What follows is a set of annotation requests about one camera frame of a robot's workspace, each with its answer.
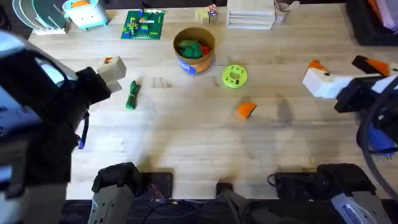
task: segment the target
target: orange toy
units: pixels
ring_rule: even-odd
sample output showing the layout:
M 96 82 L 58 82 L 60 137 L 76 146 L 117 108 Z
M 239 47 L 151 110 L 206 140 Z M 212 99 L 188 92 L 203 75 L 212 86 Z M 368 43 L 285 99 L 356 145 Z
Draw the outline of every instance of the orange toy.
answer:
M 308 68 L 316 68 L 323 72 L 329 72 L 318 60 L 312 60 L 308 65 Z
M 254 109 L 256 109 L 256 107 L 257 105 L 255 105 L 254 103 L 244 102 L 239 105 L 236 112 L 241 118 L 247 119 L 250 116 L 250 114 L 254 111 Z
M 366 62 L 368 64 L 372 65 L 377 71 L 379 71 L 385 77 L 390 76 L 390 65 L 389 64 L 382 62 L 380 60 L 371 59 L 371 58 L 366 59 Z
M 88 4 L 90 4 L 89 1 L 77 1 L 77 2 L 72 3 L 72 7 L 85 6 Z

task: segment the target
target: wooden table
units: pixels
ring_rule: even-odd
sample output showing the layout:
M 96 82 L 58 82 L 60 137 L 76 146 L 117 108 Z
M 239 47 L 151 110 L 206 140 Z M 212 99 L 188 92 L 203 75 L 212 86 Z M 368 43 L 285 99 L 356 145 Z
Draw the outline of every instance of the wooden table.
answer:
M 86 32 L 72 25 L 67 35 L 30 37 L 74 70 L 97 68 L 113 55 L 127 66 L 123 89 L 90 109 L 86 147 L 73 153 L 68 199 L 91 198 L 98 170 L 127 161 L 143 171 L 172 171 L 174 198 L 212 198 L 219 179 L 233 181 L 245 197 L 275 198 L 269 174 L 329 162 L 358 164 L 373 180 L 355 142 L 354 115 L 338 114 L 335 100 L 314 98 L 302 79 L 315 58 L 333 73 L 361 73 L 351 65 L 355 56 L 393 62 L 398 48 L 355 44 L 342 4 L 300 6 L 286 25 L 267 31 L 227 29 L 220 8 L 219 23 L 206 27 L 216 38 L 214 65 L 187 75 L 172 41 L 199 23 L 192 8 L 166 11 L 161 40 L 121 40 L 127 10 L 108 11 L 107 27 Z M 232 63 L 249 73 L 237 90 L 221 82 Z M 134 111 L 124 107 L 132 80 L 142 83 Z M 235 114 L 242 101 L 258 105 L 245 121 Z M 398 190 L 397 163 L 377 163 Z

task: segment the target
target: teal object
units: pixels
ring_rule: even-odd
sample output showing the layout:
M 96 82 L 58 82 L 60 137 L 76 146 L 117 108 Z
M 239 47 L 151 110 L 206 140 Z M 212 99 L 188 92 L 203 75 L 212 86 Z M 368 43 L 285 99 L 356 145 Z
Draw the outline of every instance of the teal object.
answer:
M 51 0 L 33 0 L 33 8 L 38 18 L 45 24 L 54 29 L 62 29 L 66 26 L 67 21 L 60 10 L 54 6 Z
M 98 0 L 85 0 L 89 4 L 72 7 L 72 4 L 81 0 L 67 0 L 62 9 L 65 14 L 81 29 L 89 29 L 98 26 L 107 26 L 109 17 Z

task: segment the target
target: toy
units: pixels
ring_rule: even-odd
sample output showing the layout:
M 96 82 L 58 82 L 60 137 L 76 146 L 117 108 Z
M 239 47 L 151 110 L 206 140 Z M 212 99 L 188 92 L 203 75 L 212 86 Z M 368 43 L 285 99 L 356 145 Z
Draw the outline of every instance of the toy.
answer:
M 256 107 L 254 103 L 244 102 L 238 106 L 236 112 L 242 119 L 247 119 Z
M 109 22 L 108 15 L 98 0 L 67 0 L 62 9 L 65 11 L 65 17 L 69 17 L 78 27 L 85 30 L 106 26 Z
M 203 56 L 206 56 L 210 53 L 210 48 L 207 46 L 200 46 L 200 50 Z
M 183 40 L 178 46 L 181 48 L 181 55 L 186 58 L 201 58 L 203 55 L 196 40 Z
M 164 11 L 154 9 L 129 11 L 121 38 L 159 40 L 162 33 L 164 13 Z
M 97 68 L 98 74 L 112 93 L 121 90 L 118 80 L 126 76 L 126 71 L 126 66 L 118 56 L 106 58 L 104 63 Z
M 132 81 L 130 84 L 130 94 L 127 98 L 126 108 L 130 110 L 136 109 L 137 106 L 137 94 L 141 89 L 141 86 L 136 83 L 136 81 Z
M 248 80 L 248 73 L 242 66 L 230 65 L 224 69 L 221 78 L 226 86 L 241 88 Z
M 215 4 L 199 8 L 195 11 L 195 17 L 202 25 L 214 24 L 218 20 L 218 14 L 215 11 L 216 8 L 217 6 Z

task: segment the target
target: cardboard cup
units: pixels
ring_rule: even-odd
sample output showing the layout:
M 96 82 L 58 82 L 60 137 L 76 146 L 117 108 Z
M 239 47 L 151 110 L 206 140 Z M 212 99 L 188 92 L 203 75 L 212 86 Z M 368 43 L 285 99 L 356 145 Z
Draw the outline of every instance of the cardboard cup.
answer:
M 197 40 L 199 43 L 209 46 L 211 49 L 210 53 L 201 58 L 186 58 L 180 55 L 178 52 L 178 45 L 183 40 Z M 173 41 L 174 52 L 178 57 L 180 66 L 189 74 L 194 75 L 196 73 L 201 73 L 206 71 L 213 60 L 214 48 L 216 45 L 216 40 L 209 31 L 199 27 L 186 28 L 179 32 Z

